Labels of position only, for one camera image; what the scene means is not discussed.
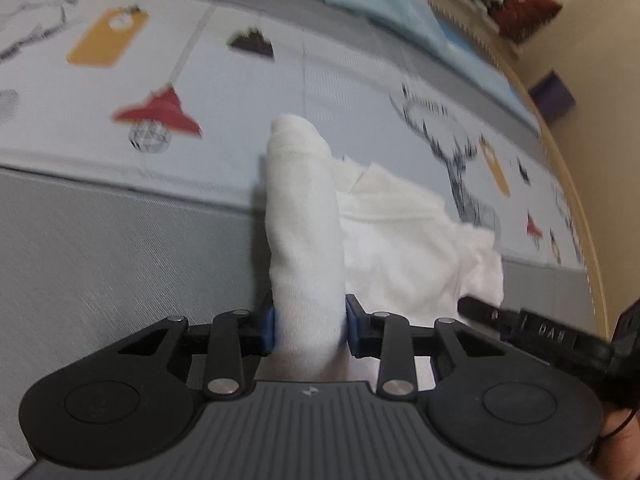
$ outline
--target human hand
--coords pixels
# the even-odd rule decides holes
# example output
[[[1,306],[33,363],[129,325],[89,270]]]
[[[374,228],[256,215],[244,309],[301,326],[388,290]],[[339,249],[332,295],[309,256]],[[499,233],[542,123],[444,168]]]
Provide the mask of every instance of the human hand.
[[[604,406],[605,417],[600,436],[615,431],[631,413]],[[640,423],[635,416],[619,433],[603,441],[592,469],[604,480],[640,479]]]

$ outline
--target white cloth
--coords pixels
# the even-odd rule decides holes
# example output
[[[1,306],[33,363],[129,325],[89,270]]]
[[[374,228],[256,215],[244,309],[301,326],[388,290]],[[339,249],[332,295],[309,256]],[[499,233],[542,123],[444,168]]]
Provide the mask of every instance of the white cloth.
[[[441,197],[380,166],[332,159],[302,118],[279,118],[272,131],[266,229],[278,335],[272,362],[282,361],[280,373],[291,366],[290,379],[320,380],[313,377],[322,370],[342,380],[342,361],[335,374],[330,368],[346,346],[339,339],[345,291],[367,312],[394,312],[421,326],[457,318],[465,294],[500,305],[502,261],[491,231],[452,222]],[[348,378],[375,383],[377,372],[377,360],[351,360]],[[424,363],[418,385],[433,385]]]
[[[334,162],[344,242],[346,290],[366,312],[385,310],[412,325],[433,326],[439,317],[460,319],[466,294],[500,305],[502,259],[494,233],[452,222],[444,200],[372,164]],[[350,380],[375,384],[379,361],[350,367]],[[428,359],[417,359],[418,387],[434,386]]]
[[[347,379],[344,250],[331,163],[329,145],[307,120],[273,121],[265,226],[276,346],[259,378]]]

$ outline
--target printed illustration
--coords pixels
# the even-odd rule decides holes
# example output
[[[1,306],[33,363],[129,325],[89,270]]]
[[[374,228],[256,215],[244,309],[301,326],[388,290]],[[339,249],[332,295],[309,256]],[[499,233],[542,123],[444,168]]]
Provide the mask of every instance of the printed illustration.
[[[500,162],[495,155],[494,147],[489,143],[488,140],[484,138],[484,136],[480,137],[479,144],[480,149],[482,150],[482,154],[484,155],[484,160],[486,161],[489,170],[491,170],[491,174],[494,176],[495,185],[498,186],[498,189],[504,196],[511,196],[511,191],[509,191],[509,184],[507,184],[507,179],[502,172]]]
[[[518,169],[520,170],[520,176],[524,180],[524,183],[527,184],[527,186],[531,186],[531,181],[529,180],[529,172],[522,167],[522,163],[520,162],[519,158],[518,158]]]
[[[13,119],[20,104],[20,96],[15,90],[0,90],[0,124]]]
[[[537,250],[540,250],[540,240],[544,237],[542,231],[538,228],[536,223],[533,221],[533,217],[531,213],[527,212],[527,236],[529,236]]]
[[[41,9],[43,7],[60,8],[60,18],[56,23],[49,27],[44,27],[39,23],[29,34],[21,38],[16,38],[15,41],[6,46],[3,50],[0,50],[0,64],[7,62],[20,54],[21,50],[25,46],[48,40],[65,30],[69,26],[69,22],[66,18],[65,6],[76,6],[77,4],[78,0],[55,0],[39,4],[22,4],[12,12],[0,14],[0,31],[2,31],[12,19],[30,10]]]
[[[463,179],[466,171],[466,162],[476,158],[478,149],[469,138],[466,140],[464,149],[461,148],[458,141],[454,139],[456,147],[453,153],[451,155],[445,154],[440,143],[428,133],[425,122],[422,121],[422,127],[420,128],[418,123],[411,117],[411,110],[413,107],[419,106],[426,108],[431,113],[446,113],[446,108],[443,105],[438,105],[420,96],[410,96],[404,85],[402,85],[402,92],[405,98],[402,108],[396,105],[393,99],[391,99],[391,104],[396,109],[396,112],[404,119],[404,122],[417,135],[429,143],[433,156],[447,168],[449,182],[451,184],[451,193],[456,203],[460,221],[491,229],[495,232],[496,239],[498,239],[500,237],[500,219],[498,215],[491,206],[484,204],[477,197],[469,193]]]
[[[249,27],[246,32],[236,32],[226,44],[231,48],[274,59],[271,41],[266,40],[255,27]]]
[[[164,152],[169,147],[172,132],[201,137],[200,126],[182,111],[172,85],[152,93],[143,105],[117,111],[113,121],[131,124],[131,145],[143,153]]]
[[[556,259],[556,263],[558,263],[558,265],[562,264],[562,256],[560,255],[560,247],[558,247],[558,242],[556,242],[556,236],[554,235],[554,232],[552,229],[549,229],[549,236],[551,237],[551,252],[554,255],[554,258]]]
[[[554,190],[556,208],[558,209],[560,216],[564,220],[564,225],[571,234],[571,239],[574,243],[575,257],[578,260],[578,263],[581,264],[583,259],[582,251],[580,250],[580,242],[578,241],[578,235],[575,232],[574,222],[571,220],[571,213],[569,212],[569,208],[564,200],[564,195],[562,194],[562,191],[556,187],[555,184],[552,184],[551,187]]]
[[[106,10],[67,54],[66,60],[73,65],[113,66],[145,26],[148,17],[138,6]]]

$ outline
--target red hat print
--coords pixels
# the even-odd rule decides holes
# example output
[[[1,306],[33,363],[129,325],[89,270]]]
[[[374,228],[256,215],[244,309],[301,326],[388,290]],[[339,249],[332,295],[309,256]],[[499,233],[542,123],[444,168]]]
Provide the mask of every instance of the red hat print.
[[[123,108],[113,115],[119,123],[137,123],[140,121],[159,121],[168,130],[184,134],[200,135],[200,126],[185,114],[180,107],[180,99],[172,85],[167,86],[142,105]]]
[[[533,236],[534,238],[542,238],[542,231],[538,228],[538,226],[533,221],[533,218],[529,213],[527,213],[527,234],[529,236]]]

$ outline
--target wooden bed frame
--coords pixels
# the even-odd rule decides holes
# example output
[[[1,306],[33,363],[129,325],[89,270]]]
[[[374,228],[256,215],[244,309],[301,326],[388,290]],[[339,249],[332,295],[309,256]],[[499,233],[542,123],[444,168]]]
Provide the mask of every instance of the wooden bed frame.
[[[447,20],[460,28],[472,41],[483,48],[489,59],[509,79],[513,87],[518,91],[522,101],[540,122],[540,141],[545,150],[551,168],[556,174],[558,182],[562,186],[564,196],[572,213],[575,229],[580,238],[580,245],[584,255],[591,297],[596,315],[598,334],[610,338],[612,329],[609,326],[607,316],[607,303],[602,286],[602,274],[596,257],[593,238],[589,224],[584,215],[584,209],[580,197],[574,186],[574,181],[564,163],[564,158],[551,132],[546,126],[545,120],[540,115],[536,105],[532,101],[527,89],[514,72],[511,63],[517,59],[517,47],[498,35],[497,25],[470,0],[427,0],[434,12],[442,15]]]

